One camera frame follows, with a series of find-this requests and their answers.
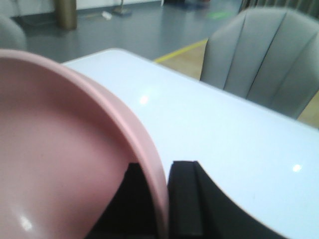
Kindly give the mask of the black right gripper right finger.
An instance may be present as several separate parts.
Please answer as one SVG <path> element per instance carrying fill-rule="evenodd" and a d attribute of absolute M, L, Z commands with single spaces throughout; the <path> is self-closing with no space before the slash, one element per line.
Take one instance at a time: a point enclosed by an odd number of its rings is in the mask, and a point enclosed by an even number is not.
<path fill-rule="evenodd" d="M 169 238 L 280 239 L 210 179 L 197 161 L 175 161 L 168 178 Z"/>

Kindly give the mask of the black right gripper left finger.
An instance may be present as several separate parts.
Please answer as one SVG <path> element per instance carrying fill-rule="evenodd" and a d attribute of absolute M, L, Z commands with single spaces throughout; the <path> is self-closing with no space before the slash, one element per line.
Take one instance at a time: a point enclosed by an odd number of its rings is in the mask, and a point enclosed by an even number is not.
<path fill-rule="evenodd" d="M 129 164 L 116 194 L 86 238 L 158 238 L 151 193 L 139 164 Z"/>

